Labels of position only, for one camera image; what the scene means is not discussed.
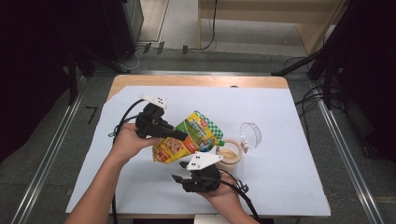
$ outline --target cable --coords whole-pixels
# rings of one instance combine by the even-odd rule
[[[122,116],[122,119],[120,120],[119,125],[117,125],[117,126],[114,128],[114,132],[113,132],[113,135],[112,135],[112,136],[114,136],[114,138],[113,138],[113,145],[114,145],[114,142],[116,141],[117,136],[118,136],[119,133],[120,133],[120,130],[121,130],[121,128],[122,128],[122,125],[123,125],[125,122],[127,122],[127,121],[129,121],[129,120],[131,120],[131,119],[137,118],[137,116],[132,116],[132,117],[126,119],[126,117],[128,116],[129,112],[131,112],[131,110],[132,110],[136,105],[138,105],[139,103],[141,103],[141,102],[143,102],[143,101],[145,101],[145,100],[140,99],[140,100],[134,102],[134,103],[126,110],[125,114]],[[111,201],[111,210],[112,210],[112,212],[113,212],[113,223],[114,223],[114,224],[118,224],[119,222],[118,222],[117,207],[116,207],[116,192],[114,192],[113,200]]]
[[[289,59],[287,59],[285,62],[283,62],[283,68],[286,69],[286,64],[287,64],[289,61],[291,61],[291,60],[293,60],[293,59],[303,59],[303,58],[306,58],[306,57],[292,57],[292,58],[289,58]],[[306,68],[307,68],[308,70],[310,69],[310,67],[308,66],[308,63],[306,63],[305,66],[306,66]]]
[[[219,169],[219,170],[224,172],[224,173],[226,173],[227,175],[229,175],[233,179],[233,181],[235,181],[235,183],[238,185],[238,187],[241,188],[241,186],[239,185],[238,181],[236,180],[236,178],[232,174],[230,174],[228,171],[223,170],[223,169]]]
[[[313,101],[313,102],[311,102],[311,104],[309,105],[309,106],[311,106],[311,107],[309,107],[309,106],[307,106],[305,109],[304,109],[304,112],[303,113],[301,113],[300,115],[299,115],[299,117],[302,117],[304,114],[306,114],[308,111],[310,111],[310,110],[312,110],[313,108],[315,108],[315,106],[319,103],[319,101],[320,100],[322,100],[323,99],[323,97],[317,97],[316,99],[315,99],[315,101]]]
[[[321,51],[322,51],[322,49],[319,49],[315,53],[313,53],[311,55],[308,55],[307,57],[304,57],[299,62],[294,63],[291,66],[289,66],[289,67],[287,67],[285,69],[282,69],[281,71],[271,73],[271,75],[274,76],[274,77],[283,77],[283,76],[291,73],[292,71],[304,66],[305,64],[314,61],[320,55]]]
[[[209,28],[210,28],[210,30],[212,31],[212,34],[213,34],[215,32],[215,30],[213,29],[212,24],[210,24],[210,18],[209,18],[208,22],[209,22]],[[211,51],[213,51],[217,46],[218,46],[218,43],[215,41],[215,47]]]
[[[140,64],[139,58],[137,57],[137,52],[139,52],[139,51],[142,50],[142,49],[143,49],[143,48],[137,49],[137,50],[134,52],[134,56],[135,56],[136,59],[137,59],[137,64],[136,64],[134,67],[126,67],[126,66],[122,65],[121,63],[117,63],[117,64],[118,64],[119,66],[123,67],[124,69],[126,69],[127,72],[130,72],[131,70],[136,69],[137,66],[139,66],[139,64]]]
[[[210,41],[209,45],[207,45],[206,47],[199,49],[199,50],[206,50],[208,49],[213,41],[215,40],[215,35],[216,35],[216,30],[215,30],[215,24],[216,24],[216,12],[217,12],[217,8],[218,8],[218,0],[215,1],[215,12],[213,13],[213,29],[212,29],[212,40]]]
[[[316,93],[316,94],[313,94],[313,95],[311,95],[311,96],[308,96],[308,97],[306,97],[305,99],[303,99],[303,100],[301,100],[301,101],[295,102],[294,105],[299,105],[299,104],[302,103],[303,101],[312,100],[312,99],[314,99],[314,98],[316,98],[316,97],[319,97],[320,95],[323,95],[323,93]]]
[[[149,47],[150,49],[159,49],[158,47]],[[182,51],[183,49],[169,49],[169,48],[163,48],[163,49],[167,49],[167,50],[180,50],[180,51]]]
[[[330,101],[330,105],[331,105],[332,107],[336,108],[336,109],[341,109],[341,110],[344,109],[342,103],[341,103],[341,105],[334,105],[334,104],[332,103],[332,101]]]
[[[322,47],[324,47],[325,45],[326,45],[326,34],[323,35]]]
[[[305,112],[304,112],[304,101],[308,98],[307,95],[309,94],[309,92],[317,89],[317,88],[321,88],[323,86],[316,86],[314,88],[312,88],[311,90],[309,90],[304,96],[303,96],[303,100],[301,101],[301,105],[302,105],[302,117],[303,117],[303,122],[304,122],[304,126],[305,126],[305,135],[306,135],[306,141],[308,143],[308,146],[311,147],[311,140],[310,140],[310,135],[309,135],[309,127],[308,127],[308,122],[306,121],[306,116],[305,116]]]

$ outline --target black cable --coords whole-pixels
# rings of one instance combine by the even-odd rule
[[[210,19],[208,20],[208,22],[209,22],[209,28],[210,28],[210,30],[212,31],[212,34],[213,34],[213,32],[215,32],[215,30],[213,30],[212,24],[210,24]],[[217,46],[218,46],[218,43],[215,41],[215,47],[212,50],[214,50]]]
[[[323,95],[323,93],[316,93],[316,94],[313,94],[313,95],[311,95],[311,96],[308,96],[308,97],[306,97],[305,99],[303,99],[303,100],[301,100],[301,101],[295,102],[294,105],[299,105],[299,104],[302,103],[303,101],[313,100],[313,99],[319,97],[320,95]]]
[[[140,99],[140,100],[134,102],[134,104],[131,105],[131,106],[126,110],[125,114],[122,116],[122,119],[120,120],[119,125],[116,126],[117,129],[116,129],[116,134],[115,134],[115,136],[114,136],[114,141],[116,140],[117,135],[119,135],[119,133],[120,133],[120,131],[121,131],[121,128],[122,128],[122,125],[125,123],[125,118],[126,118],[126,116],[128,116],[129,112],[131,112],[131,110],[132,110],[136,105],[138,105],[139,103],[142,103],[143,101],[145,101],[145,100]]]
[[[323,97],[317,97],[317,98],[315,99],[315,101],[311,102],[311,104],[309,105],[309,106],[311,106],[311,107],[309,108],[309,106],[307,106],[307,107],[304,109],[304,112],[301,113],[301,114],[299,115],[299,117],[302,117],[304,114],[306,114],[306,113],[309,112],[310,110],[314,109],[315,106],[316,106],[316,105],[320,102],[320,100],[322,100],[322,99],[323,99]]]
[[[149,47],[149,48],[150,49],[159,49],[158,47]],[[169,48],[163,48],[163,49],[165,49],[165,50],[179,50],[179,51],[183,51],[183,49],[169,49]]]
[[[332,102],[330,102],[330,105],[336,109],[343,109],[343,107],[341,105],[334,105]]]
[[[304,126],[305,126],[306,141],[307,141],[309,147],[311,147],[311,140],[310,140],[310,135],[309,135],[308,122],[306,121],[306,116],[305,116],[305,112],[304,112],[304,101],[305,101],[305,98],[307,98],[307,95],[309,94],[309,92],[314,91],[315,89],[321,88],[321,87],[323,87],[323,86],[316,86],[316,87],[312,88],[311,90],[309,90],[309,91],[303,96],[303,100],[301,101],[302,110],[303,110],[303,122],[304,122]]]
[[[287,59],[285,62],[283,62],[283,68],[286,69],[286,64],[287,64],[289,61],[291,61],[291,60],[293,60],[293,59],[303,59],[303,58],[306,58],[306,57],[292,57],[292,58],[289,58],[289,59]],[[306,68],[307,68],[308,70],[310,69],[309,66],[308,66],[308,63],[306,63],[305,66],[306,66]]]
[[[238,188],[241,188],[241,186],[239,185],[238,181],[236,180],[236,178],[232,174],[230,174],[228,171],[223,170],[223,169],[219,169],[219,170],[224,172],[224,173],[226,173],[227,175],[229,175],[233,179],[233,181],[235,181],[235,183],[238,185]]]
[[[323,35],[323,39],[322,39],[322,47],[324,47],[326,45],[326,34]]]
[[[118,224],[117,208],[116,208],[116,193],[114,193],[113,200],[111,201],[111,210],[113,211],[113,223]]]
[[[216,35],[215,24],[216,24],[216,11],[217,11],[217,8],[218,8],[218,0],[215,1],[215,12],[213,13],[212,40],[210,41],[209,45],[207,45],[206,47],[204,47],[202,49],[199,49],[199,50],[208,49],[212,45],[213,41],[215,40],[215,35]]]
[[[128,116],[129,112],[131,112],[131,110],[132,110],[136,105],[138,105],[139,103],[141,103],[141,102],[143,102],[143,101],[145,101],[145,100],[140,99],[140,100],[134,102],[134,103],[126,110],[125,114],[122,116],[122,119],[120,120],[119,125],[117,125],[116,128],[115,128],[114,138],[113,138],[113,144],[114,144],[114,142],[116,141],[116,138],[117,138],[117,136],[119,135],[119,133],[120,133],[120,131],[121,131],[122,125],[123,125],[125,122],[127,122],[127,121],[129,121],[129,120],[131,120],[131,119],[133,119],[133,118],[137,118],[137,116],[133,116],[133,117],[130,117],[130,118],[128,118],[128,119],[125,119],[125,118]],[[111,201],[111,210],[112,210],[112,212],[113,212],[113,223],[114,223],[114,224],[118,224],[119,222],[118,222],[118,218],[117,218],[116,193],[115,193],[115,192],[114,192],[114,195],[113,195],[113,200]]]
[[[283,77],[283,76],[291,73],[292,71],[294,71],[294,70],[306,65],[307,63],[310,63],[310,62],[316,60],[317,57],[320,55],[321,51],[322,51],[322,49],[319,49],[315,53],[313,53],[311,55],[308,55],[307,57],[304,57],[302,60],[300,60],[297,63],[292,64],[291,66],[289,66],[289,67],[287,67],[285,69],[282,69],[281,71],[277,71],[277,72],[271,73],[271,76]]]

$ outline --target wrist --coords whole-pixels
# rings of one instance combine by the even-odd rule
[[[256,220],[248,215],[240,204],[232,205],[228,207],[214,206],[228,222],[231,224],[236,223],[257,223]]]
[[[109,153],[105,158],[105,162],[109,163],[112,166],[122,168],[129,160],[117,155],[116,153]]]

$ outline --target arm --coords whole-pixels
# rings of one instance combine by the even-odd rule
[[[233,179],[225,173],[221,174],[221,179],[230,184],[235,184]],[[201,193],[201,195],[230,223],[257,223],[253,217],[244,211],[239,201],[239,195],[230,187],[220,184],[215,191]]]
[[[139,138],[134,124],[124,124],[91,182],[65,223],[107,223],[108,211],[122,167],[142,148],[158,143],[158,138]]]

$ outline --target wooden table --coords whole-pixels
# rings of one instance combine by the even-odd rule
[[[261,145],[243,156],[234,174],[249,185],[247,196],[261,217],[330,215],[285,78],[172,75],[114,79],[66,213],[90,185],[111,149],[108,133],[139,93],[167,97],[163,118],[173,125],[198,109],[232,139],[239,138],[243,122],[254,121],[260,127]],[[141,109],[143,105],[137,105],[132,113]],[[143,149],[123,168],[116,193],[119,217],[192,218],[216,213],[205,199],[184,192],[171,177],[188,177],[190,172],[178,162],[152,162],[151,154],[151,148]],[[242,205],[249,213],[245,202]]]
[[[255,88],[289,88],[288,82],[283,77],[119,75],[114,78],[107,100],[126,86],[237,86]]]
[[[317,50],[329,27],[345,10],[346,0],[219,0],[216,20],[296,23],[305,50]],[[215,0],[199,0],[198,48],[201,19],[213,19]]]

